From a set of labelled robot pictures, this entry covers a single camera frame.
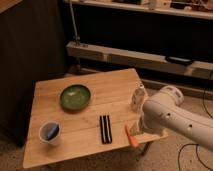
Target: white bottle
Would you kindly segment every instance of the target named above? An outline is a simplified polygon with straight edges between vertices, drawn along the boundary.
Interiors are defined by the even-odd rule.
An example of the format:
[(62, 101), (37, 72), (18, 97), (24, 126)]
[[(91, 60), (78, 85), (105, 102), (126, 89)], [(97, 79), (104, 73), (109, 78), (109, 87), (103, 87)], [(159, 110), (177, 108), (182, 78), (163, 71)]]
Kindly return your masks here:
[(134, 112), (140, 113), (144, 96), (145, 88), (144, 85), (141, 83), (132, 95), (131, 109)]

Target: white container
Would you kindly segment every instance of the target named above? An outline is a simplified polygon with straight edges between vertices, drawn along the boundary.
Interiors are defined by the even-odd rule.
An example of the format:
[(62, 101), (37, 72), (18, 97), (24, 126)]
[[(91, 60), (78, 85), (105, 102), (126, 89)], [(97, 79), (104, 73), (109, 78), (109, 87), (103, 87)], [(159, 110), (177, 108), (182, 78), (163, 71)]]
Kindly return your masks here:
[(141, 107), (144, 97), (145, 97), (145, 87), (143, 84), (140, 84), (132, 95), (131, 109), (134, 112), (140, 113), (140, 111), (142, 110)]
[[(47, 139), (48, 132), (55, 126), (59, 127), (58, 133), (50, 140)], [(50, 144), (52, 146), (57, 146), (60, 143), (60, 125), (55, 121), (49, 121), (44, 123), (39, 130), (39, 138), (42, 142)]]

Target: wooden tabletop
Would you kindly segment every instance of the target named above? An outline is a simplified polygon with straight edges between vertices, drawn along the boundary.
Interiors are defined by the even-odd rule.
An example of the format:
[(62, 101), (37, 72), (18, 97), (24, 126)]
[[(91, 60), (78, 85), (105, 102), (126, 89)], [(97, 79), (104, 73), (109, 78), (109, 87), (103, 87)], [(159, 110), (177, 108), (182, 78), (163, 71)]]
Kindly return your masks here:
[[(129, 146), (124, 125), (131, 126), (140, 117), (131, 111), (130, 102), (140, 79), (134, 69), (74, 76), (36, 83), (24, 154), (24, 168), (31, 168), (90, 154)], [(87, 86), (92, 94), (89, 105), (78, 113), (62, 110), (59, 97), (72, 84)], [(112, 144), (102, 144), (99, 116), (108, 114), (111, 120)], [(50, 147), (39, 140), (38, 132), (47, 121), (57, 121), (61, 127), (61, 143)], [(139, 143), (167, 136), (144, 133), (137, 135)]]

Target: orange object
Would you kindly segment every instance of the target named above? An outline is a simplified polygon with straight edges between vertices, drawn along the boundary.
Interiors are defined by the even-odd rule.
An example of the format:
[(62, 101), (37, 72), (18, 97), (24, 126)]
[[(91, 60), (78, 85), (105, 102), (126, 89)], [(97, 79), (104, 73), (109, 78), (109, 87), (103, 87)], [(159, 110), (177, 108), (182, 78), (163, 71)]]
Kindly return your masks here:
[(136, 138), (134, 136), (131, 136), (130, 131), (129, 131), (129, 127), (127, 125), (124, 126), (125, 127), (125, 132), (126, 135), (128, 137), (129, 143), (132, 147), (136, 148), (138, 147), (138, 141), (136, 140)]

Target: white cup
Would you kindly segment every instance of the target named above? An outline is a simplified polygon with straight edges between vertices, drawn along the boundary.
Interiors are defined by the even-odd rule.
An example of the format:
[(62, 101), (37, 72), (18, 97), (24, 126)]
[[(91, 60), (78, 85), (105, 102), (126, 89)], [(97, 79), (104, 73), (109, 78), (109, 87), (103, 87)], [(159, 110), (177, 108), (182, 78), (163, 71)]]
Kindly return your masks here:
[[(58, 126), (58, 131), (54, 136), (49, 139), (48, 135)], [(39, 138), (42, 142), (50, 144), (52, 146), (57, 146), (60, 143), (60, 125), (55, 121), (49, 121), (44, 123), (39, 130)]]

